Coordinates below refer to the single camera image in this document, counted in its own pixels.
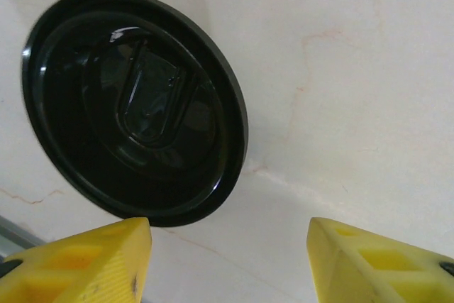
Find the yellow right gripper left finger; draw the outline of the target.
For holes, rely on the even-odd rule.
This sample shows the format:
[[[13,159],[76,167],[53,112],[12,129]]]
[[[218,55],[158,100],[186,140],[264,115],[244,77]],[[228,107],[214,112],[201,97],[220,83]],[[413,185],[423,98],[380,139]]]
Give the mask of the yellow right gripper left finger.
[[[140,217],[22,250],[1,262],[1,301],[140,302],[151,249]]]

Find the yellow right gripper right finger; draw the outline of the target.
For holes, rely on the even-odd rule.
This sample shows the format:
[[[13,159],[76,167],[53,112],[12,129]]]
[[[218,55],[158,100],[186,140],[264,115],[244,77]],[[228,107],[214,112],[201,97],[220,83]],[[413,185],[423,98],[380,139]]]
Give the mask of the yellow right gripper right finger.
[[[309,222],[319,302],[453,302],[453,259],[332,219]]]

